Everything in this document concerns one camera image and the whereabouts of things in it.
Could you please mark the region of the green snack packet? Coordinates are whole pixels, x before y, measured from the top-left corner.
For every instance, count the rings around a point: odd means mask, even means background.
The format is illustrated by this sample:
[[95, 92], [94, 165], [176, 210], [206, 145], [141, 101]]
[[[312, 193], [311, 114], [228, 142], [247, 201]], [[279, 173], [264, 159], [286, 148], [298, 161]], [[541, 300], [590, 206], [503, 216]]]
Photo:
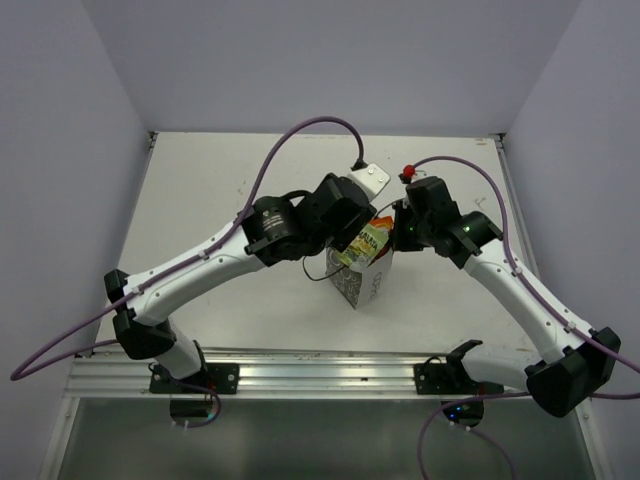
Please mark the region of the green snack packet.
[[373, 262], [388, 237], [386, 229], [367, 224], [344, 251], [336, 253], [336, 257], [352, 271], [361, 272]]

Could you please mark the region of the white coffee paper bag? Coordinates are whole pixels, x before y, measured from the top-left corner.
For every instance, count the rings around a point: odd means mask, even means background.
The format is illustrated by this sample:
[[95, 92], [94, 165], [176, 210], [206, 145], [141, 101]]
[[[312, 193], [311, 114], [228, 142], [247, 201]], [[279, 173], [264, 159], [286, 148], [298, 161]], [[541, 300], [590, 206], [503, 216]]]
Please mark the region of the white coffee paper bag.
[[[390, 207], [391, 203], [380, 208], [374, 218], [390, 216], [385, 215], [385, 211]], [[391, 247], [391, 235], [373, 262], [361, 272], [352, 271], [341, 263], [336, 257], [337, 252], [339, 251], [333, 248], [325, 250], [324, 274], [311, 275], [306, 266], [306, 258], [301, 261], [302, 271], [312, 282], [330, 281], [353, 309], [361, 308], [380, 294], [382, 285], [388, 277], [394, 255]]]

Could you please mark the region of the orange Fox's candy bag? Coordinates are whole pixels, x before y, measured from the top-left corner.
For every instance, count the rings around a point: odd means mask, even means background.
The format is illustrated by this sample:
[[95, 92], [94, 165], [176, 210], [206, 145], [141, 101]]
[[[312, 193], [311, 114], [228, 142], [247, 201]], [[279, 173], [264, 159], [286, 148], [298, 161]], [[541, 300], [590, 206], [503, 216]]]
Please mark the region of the orange Fox's candy bag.
[[389, 237], [393, 232], [394, 220], [391, 216], [378, 217], [371, 220], [370, 225], [380, 235]]

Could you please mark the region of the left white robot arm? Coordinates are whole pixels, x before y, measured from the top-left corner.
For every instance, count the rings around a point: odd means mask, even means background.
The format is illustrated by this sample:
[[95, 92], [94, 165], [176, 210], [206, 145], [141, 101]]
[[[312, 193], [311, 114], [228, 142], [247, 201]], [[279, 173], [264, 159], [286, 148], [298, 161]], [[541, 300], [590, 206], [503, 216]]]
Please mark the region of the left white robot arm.
[[117, 342], [132, 360], [158, 362], [185, 392], [201, 390], [208, 379], [201, 349], [171, 314], [236, 277], [326, 247], [345, 249], [374, 217], [371, 202], [383, 188], [356, 173], [328, 174], [313, 192], [257, 199], [210, 240], [154, 270], [107, 273]]

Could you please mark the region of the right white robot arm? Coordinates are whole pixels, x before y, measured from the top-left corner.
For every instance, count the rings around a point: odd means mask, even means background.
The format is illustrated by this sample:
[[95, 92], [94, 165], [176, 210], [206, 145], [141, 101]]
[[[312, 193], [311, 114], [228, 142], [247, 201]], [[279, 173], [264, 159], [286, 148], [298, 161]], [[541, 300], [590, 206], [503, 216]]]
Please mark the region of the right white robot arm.
[[505, 234], [485, 214], [460, 213], [443, 179], [409, 180], [405, 191], [393, 205], [394, 249], [431, 248], [451, 260], [506, 309], [535, 347], [516, 352], [469, 340], [444, 363], [420, 365], [420, 375], [461, 393], [483, 383], [492, 393], [500, 387], [526, 391], [558, 418], [609, 381], [621, 346], [612, 329], [596, 330], [572, 313], [557, 320], [564, 305], [514, 257]]

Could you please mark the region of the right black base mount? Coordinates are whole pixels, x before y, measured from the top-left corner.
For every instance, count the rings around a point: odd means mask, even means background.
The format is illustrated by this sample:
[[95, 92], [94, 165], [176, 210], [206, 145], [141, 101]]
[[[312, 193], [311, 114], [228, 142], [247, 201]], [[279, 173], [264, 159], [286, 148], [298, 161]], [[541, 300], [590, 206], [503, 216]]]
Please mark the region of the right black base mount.
[[484, 395], [505, 392], [502, 385], [472, 380], [460, 362], [430, 357], [413, 365], [413, 380], [418, 395]]

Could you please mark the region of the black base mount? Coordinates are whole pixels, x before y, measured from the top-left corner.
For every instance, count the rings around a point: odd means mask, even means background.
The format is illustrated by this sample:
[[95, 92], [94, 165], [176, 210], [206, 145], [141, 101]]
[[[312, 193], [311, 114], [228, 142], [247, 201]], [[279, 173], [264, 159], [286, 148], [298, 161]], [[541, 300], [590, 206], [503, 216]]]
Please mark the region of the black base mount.
[[237, 363], [211, 363], [184, 379], [176, 380], [158, 363], [148, 365], [151, 373], [149, 391], [153, 394], [197, 394], [213, 390], [216, 394], [234, 395], [240, 379]]
[[472, 380], [460, 362], [430, 357], [413, 365], [413, 380], [418, 395], [484, 395], [505, 392], [502, 385]]

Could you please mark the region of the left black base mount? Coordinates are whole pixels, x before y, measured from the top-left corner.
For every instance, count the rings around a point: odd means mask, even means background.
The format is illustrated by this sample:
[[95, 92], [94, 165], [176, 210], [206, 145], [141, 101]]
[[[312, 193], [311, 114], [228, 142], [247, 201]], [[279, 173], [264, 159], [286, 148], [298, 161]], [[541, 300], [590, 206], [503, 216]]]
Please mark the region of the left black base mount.
[[211, 363], [184, 379], [176, 380], [158, 363], [148, 365], [151, 373], [149, 391], [153, 394], [197, 394], [213, 390], [216, 394], [234, 395], [240, 379], [237, 363]]

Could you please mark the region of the aluminium mounting rail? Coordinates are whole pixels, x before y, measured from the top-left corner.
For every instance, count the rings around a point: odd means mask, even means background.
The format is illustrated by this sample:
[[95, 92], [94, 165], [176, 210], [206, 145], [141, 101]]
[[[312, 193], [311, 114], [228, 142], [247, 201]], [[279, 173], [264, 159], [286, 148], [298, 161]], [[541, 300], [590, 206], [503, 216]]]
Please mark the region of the aluminium mounting rail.
[[[428, 386], [423, 367], [440, 369], [443, 354], [294, 351], [206, 348], [215, 389], [237, 399], [441, 399], [455, 397], [448, 386]], [[148, 360], [135, 361], [120, 349], [96, 351], [73, 361], [64, 392], [71, 398], [177, 397], [160, 382]]]

